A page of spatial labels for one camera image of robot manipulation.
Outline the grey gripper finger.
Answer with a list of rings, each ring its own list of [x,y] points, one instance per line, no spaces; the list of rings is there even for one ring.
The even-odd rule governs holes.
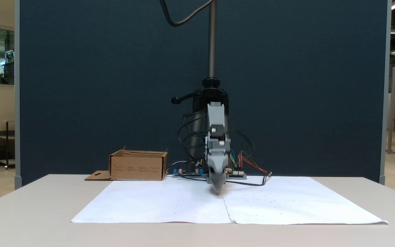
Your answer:
[[[208,166],[207,182],[212,185],[212,193],[219,194],[219,178],[213,167]]]
[[[218,165],[218,192],[226,182],[226,165]]]

